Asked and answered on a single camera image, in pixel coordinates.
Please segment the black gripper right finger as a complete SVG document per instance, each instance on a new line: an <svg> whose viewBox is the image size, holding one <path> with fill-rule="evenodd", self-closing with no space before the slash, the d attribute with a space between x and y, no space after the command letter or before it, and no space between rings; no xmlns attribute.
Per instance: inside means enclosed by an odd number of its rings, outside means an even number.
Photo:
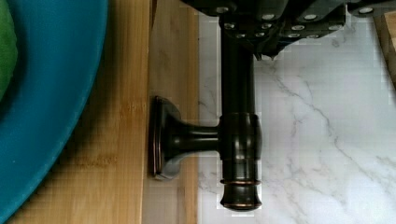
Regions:
<svg viewBox="0 0 396 224"><path fill-rule="evenodd" d="M264 0L264 25L268 25L264 55L275 57L299 39L340 30L347 13L369 18L394 10L395 0Z"/></svg>

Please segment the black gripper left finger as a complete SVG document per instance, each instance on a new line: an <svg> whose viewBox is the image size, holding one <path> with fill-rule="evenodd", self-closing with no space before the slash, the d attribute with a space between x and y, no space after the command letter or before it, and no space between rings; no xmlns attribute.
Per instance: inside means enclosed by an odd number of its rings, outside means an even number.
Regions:
<svg viewBox="0 0 396 224"><path fill-rule="evenodd" d="M219 17L220 29L258 60L274 58L284 46L281 31L289 0L181 0L209 17Z"/></svg>

